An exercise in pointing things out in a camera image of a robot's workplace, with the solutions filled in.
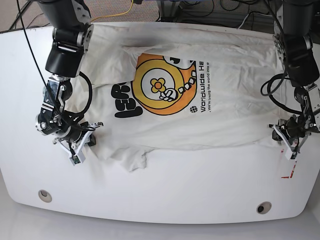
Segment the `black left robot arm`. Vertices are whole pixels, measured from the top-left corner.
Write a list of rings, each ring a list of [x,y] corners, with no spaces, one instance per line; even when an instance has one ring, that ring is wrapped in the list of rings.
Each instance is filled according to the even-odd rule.
[[[315,5],[314,0],[275,1],[275,45],[301,108],[281,106],[292,114],[288,120],[279,121],[280,131],[289,142],[320,131],[320,89],[316,85],[320,72],[310,35]]]

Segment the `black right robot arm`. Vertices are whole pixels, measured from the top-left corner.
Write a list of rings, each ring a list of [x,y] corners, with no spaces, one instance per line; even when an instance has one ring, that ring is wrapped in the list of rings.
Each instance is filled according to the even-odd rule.
[[[53,26],[52,47],[45,65],[51,73],[43,88],[43,103],[37,115],[37,128],[43,135],[55,135],[69,145],[77,143],[93,128],[80,123],[88,111],[92,97],[84,110],[65,110],[66,101],[73,93],[71,79],[81,76],[81,66],[88,52],[94,26],[91,13],[82,0],[39,0],[38,5]]]

